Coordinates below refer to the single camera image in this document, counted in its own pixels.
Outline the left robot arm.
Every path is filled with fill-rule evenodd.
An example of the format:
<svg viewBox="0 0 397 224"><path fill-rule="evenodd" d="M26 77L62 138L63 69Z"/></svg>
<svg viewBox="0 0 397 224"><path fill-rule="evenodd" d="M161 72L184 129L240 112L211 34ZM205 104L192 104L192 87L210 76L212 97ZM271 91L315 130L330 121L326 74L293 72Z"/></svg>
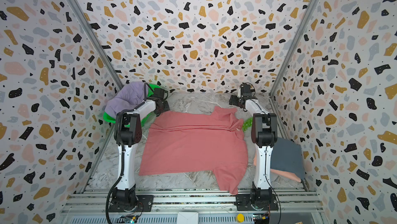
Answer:
<svg viewBox="0 0 397 224"><path fill-rule="evenodd" d="M144 83L125 86L119 96L109 102L106 112L115 119L114 139L118 146L118 178L109 192L113 209L125 211L142 207L136 196L134 178L135 153L142 139L142 120L150 113L157 116L168 111L168 92Z"/></svg>

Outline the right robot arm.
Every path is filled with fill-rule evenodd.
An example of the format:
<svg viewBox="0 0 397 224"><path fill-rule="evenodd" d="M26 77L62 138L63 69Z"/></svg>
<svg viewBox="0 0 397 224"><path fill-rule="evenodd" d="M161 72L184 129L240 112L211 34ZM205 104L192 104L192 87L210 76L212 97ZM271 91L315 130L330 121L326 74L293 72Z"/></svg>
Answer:
<svg viewBox="0 0 397 224"><path fill-rule="evenodd" d="M229 104L242 108L252 115L251 140L255 145L256 169L249 199L239 195L238 207L263 210L273 203L274 189L270 180L271 154L278 140L278 121L275 113L268 112L255 97L255 88L251 83L240 85L237 95L230 97Z"/></svg>

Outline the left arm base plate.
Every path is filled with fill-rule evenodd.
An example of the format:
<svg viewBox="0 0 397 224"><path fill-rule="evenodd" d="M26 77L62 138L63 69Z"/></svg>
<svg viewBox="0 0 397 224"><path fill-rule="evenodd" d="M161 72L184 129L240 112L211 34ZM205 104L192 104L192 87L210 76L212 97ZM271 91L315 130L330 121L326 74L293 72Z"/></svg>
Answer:
<svg viewBox="0 0 397 224"><path fill-rule="evenodd" d="M126 197L112 197L108 212L150 212L154 202L153 195L130 195Z"/></svg>

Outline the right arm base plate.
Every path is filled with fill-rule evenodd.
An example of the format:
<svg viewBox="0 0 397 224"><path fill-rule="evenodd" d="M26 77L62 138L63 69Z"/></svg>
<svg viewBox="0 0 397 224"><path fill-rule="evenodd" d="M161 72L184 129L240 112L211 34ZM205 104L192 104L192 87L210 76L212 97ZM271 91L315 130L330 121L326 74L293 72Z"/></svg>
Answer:
<svg viewBox="0 0 397 224"><path fill-rule="evenodd" d="M238 194L235 196L234 205L238 211L278 211L279 205L275 195L262 199L252 199L250 194Z"/></svg>

